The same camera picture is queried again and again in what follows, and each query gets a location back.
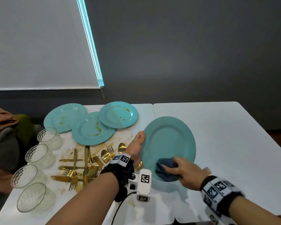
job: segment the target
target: green cloth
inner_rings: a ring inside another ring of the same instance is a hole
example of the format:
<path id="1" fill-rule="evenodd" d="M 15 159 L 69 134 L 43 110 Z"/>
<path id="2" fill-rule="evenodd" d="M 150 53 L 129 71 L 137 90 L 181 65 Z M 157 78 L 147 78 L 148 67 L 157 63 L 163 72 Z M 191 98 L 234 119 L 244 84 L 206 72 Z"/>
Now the green cloth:
<path id="1" fill-rule="evenodd" d="M 16 137 L 26 146 L 31 137 L 36 136 L 33 124 L 27 115 L 14 115 L 19 123 L 15 126 Z"/>

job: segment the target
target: light strip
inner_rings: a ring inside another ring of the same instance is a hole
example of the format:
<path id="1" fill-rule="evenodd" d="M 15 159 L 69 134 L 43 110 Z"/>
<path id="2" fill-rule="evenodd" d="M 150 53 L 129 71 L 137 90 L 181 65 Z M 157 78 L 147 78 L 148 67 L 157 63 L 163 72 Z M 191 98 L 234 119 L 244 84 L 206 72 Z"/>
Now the light strip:
<path id="1" fill-rule="evenodd" d="M 77 0 L 77 3 L 78 3 L 81 19 L 82 19 L 84 31 L 85 31 L 87 43 L 90 48 L 90 53 L 92 56 L 98 83 L 99 83 L 100 88 L 102 88 L 104 86 L 104 82 L 103 82 L 101 69 L 100 69 L 100 65 L 99 65 L 99 61 L 98 61 L 98 57 L 97 57 L 97 52 L 96 52 L 96 48 L 95 48 L 94 38 L 92 35 L 92 30 L 90 29 L 90 21 L 88 20 L 85 2 L 84 2 L 84 0 Z"/>

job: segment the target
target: dirty plate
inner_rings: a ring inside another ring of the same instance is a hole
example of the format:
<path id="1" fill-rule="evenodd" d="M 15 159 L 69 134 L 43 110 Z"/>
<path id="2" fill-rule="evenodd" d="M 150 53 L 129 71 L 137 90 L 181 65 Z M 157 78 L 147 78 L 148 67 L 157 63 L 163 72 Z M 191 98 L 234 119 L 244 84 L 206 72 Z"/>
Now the dirty plate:
<path id="1" fill-rule="evenodd" d="M 70 131 L 87 110 L 78 103 L 68 103 L 50 111 L 44 120 L 44 127 L 55 127 L 59 133 Z"/>
<path id="2" fill-rule="evenodd" d="M 147 125 L 144 133 L 146 140 L 141 160 L 143 167 L 151 170 L 154 178 L 163 181 L 155 173 L 158 159 L 179 156 L 192 163 L 195 161 L 195 138 L 183 121 L 175 117 L 159 117 Z"/>
<path id="3" fill-rule="evenodd" d="M 104 125 L 99 119 L 99 112 L 86 114 L 72 129 L 73 139 L 83 145 L 96 145 L 108 140 L 115 128 Z"/>
<path id="4" fill-rule="evenodd" d="M 126 128 L 138 120 L 138 111 L 126 102 L 111 102 L 103 106 L 99 113 L 100 121 L 112 128 Z"/>

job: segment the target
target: gray wall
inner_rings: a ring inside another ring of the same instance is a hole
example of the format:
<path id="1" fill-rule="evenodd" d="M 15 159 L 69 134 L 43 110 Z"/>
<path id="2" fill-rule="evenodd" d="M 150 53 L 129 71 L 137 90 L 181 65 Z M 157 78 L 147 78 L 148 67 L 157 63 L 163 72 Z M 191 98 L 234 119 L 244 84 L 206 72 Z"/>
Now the gray wall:
<path id="1" fill-rule="evenodd" d="M 69 102 L 237 101 L 281 129 L 281 0 L 85 2 L 107 100 L 99 90 L 0 92 L 2 108 L 44 117 Z"/>

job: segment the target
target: textured glass bowl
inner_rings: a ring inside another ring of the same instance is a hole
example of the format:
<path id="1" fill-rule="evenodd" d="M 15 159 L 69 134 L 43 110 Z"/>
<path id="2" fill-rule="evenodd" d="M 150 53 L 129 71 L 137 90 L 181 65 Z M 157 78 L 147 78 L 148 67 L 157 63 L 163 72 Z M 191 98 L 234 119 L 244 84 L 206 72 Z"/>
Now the textured glass bowl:
<path id="1" fill-rule="evenodd" d="M 19 196 L 17 209 L 19 212 L 44 212 L 56 201 L 55 193 L 43 183 L 34 183 Z"/>
<path id="2" fill-rule="evenodd" d="M 63 144 L 61 136 L 54 127 L 42 130 L 38 134 L 37 140 L 42 144 L 46 144 L 49 150 L 58 149 Z"/>
<path id="3" fill-rule="evenodd" d="M 11 187 L 15 189 L 24 189 L 28 186 L 42 182 L 46 183 L 47 176 L 33 164 L 21 167 L 11 178 Z"/>
<path id="4" fill-rule="evenodd" d="M 38 144 L 29 149 L 25 155 L 25 161 L 36 165 L 38 168 L 46 169 L 55 163 L 56 157 L 45 144 Z"/>

